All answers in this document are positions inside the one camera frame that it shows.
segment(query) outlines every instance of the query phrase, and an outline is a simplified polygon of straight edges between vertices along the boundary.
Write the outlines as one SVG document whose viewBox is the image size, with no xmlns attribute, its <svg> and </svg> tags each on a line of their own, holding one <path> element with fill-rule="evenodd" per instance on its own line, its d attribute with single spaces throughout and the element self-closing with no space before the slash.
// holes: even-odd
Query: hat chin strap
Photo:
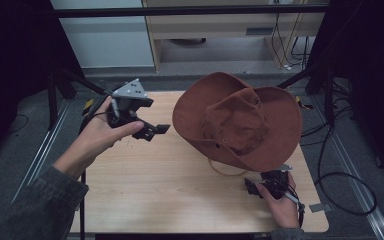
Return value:
<svg viewBox="0 0 384 240">
<path fill-rule="evenodd" d="M 236 173 L 236 174 L 228 174 L 228 173 L 223 173 L 222 171 L 218 170 L 217 168 L 214 167 L 213 161 L 210 158 L 208 158 L 208 163 L 210 164 L 210 167 L 218 174 L 223 175 L 223 176 L 228 176 L 228 177 L 237 177 L 237 176 L 242 176 L 245 173 L 248 172 L 248 170 L 244 170 L 243 172 Z"/>
</svg>

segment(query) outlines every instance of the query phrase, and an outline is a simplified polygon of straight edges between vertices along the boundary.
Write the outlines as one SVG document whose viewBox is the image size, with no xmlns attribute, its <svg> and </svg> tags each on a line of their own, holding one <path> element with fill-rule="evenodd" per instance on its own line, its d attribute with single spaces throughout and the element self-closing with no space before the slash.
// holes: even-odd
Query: finger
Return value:
<svg viewBox="0 0 384 240">
<path fill-rule="evenodd" d="M 101 104 L 101 106 L 99 107 L 99 109 L 98 109 L 98 113 L 100 113 L 100 112 L 105 112 L 105 111 L 107 111 L 107 109 L 108 109 L 108 106 L 110 105 L 110 103 L 111 103 L 111 100 L 112 100 L 112 97 L 111 96 L 108 96 L 106 99 L 105 99 L 105 101 Z"/>
<path fill-rule="evenodd" d="M 292 173 L 288 171 L 288 184 L 291 186 L 293 189 L 297 186 L 295 184 L 294 178 L 292 177 Z"/>
<path fill-rule="evenodd" d="M 266 201 L 268 201 L 268 202 L 276 201 L 276 199 L 271 195 L 269 190 L 263 184 L 255 183 L 255 186 L 257 187 L 261 196 L 263 196 L 263 198 L 266 199 Z"/>
<path fill-rule="evenodd" d="M 137 133 L 143 128 L 143 126 L 144 126 L 144 123 L 142 121 L 135 121 L 135 122 L 131 122 L 126 125 L 123 125 L 121 127 L 115 128 L 114 141 L 121 140 L 126 136 Z"/>
</svg>

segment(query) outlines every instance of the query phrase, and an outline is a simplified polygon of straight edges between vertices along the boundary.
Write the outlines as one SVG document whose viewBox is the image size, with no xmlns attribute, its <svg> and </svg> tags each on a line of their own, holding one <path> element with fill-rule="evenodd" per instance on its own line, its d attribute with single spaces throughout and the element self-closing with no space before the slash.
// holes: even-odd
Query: person's right hand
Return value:
<svg viewBox="0 0 384 240">
<path fill-rule="evenodd" d="M 295 189 L 295 182 L 288 172 L 289 185 Z M 298 221 L 297 204 L 286 196 L 275 199 L 261 183 L 255 184 L 261 196 L 266 200 L 274 221 L 282 228 L 300 228 Z"/>
</svg>

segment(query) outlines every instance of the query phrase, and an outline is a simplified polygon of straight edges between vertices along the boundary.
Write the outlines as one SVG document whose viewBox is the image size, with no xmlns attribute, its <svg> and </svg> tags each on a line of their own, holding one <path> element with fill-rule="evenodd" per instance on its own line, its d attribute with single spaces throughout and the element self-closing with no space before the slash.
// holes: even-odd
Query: hat brim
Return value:
<svg viewBox="0 0 384 240">
<path fill-rule="evenodd" d="M 176 103 L 173 126 L 181 137 L 212 160 L 246 170 L 267 172 L 288 160 L 301 136 L 301 112 L 294 97 L 287 91 L 276 87 L 253 89 L 263 104 L 268 131 L 264 141 L 247 154 L 236 155 L 222 142 L 205 139 L 202 131 L 202 119 L 208 106 L 250 87 L 227 73 L 218 72 L 201 78 Z"/>
</svg>

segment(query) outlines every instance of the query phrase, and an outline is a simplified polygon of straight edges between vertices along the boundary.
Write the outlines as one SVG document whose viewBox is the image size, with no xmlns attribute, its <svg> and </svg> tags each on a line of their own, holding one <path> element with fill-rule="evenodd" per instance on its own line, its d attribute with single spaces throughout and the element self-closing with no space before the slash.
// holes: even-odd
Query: gray sweater sleeve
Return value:
<svg viewBox="0 0 384 240">
<path fill-rule="evenodd" d="M 271 232 L 272 240 L 301 240 L 304 231 L 301 228 L 279 228 Z"/>
<path fill-rule="evenodd" d="M 87 191 L 86 185 L 50 167 L 0 218 L 0 239 L 66 239 Z"/>
</svg>

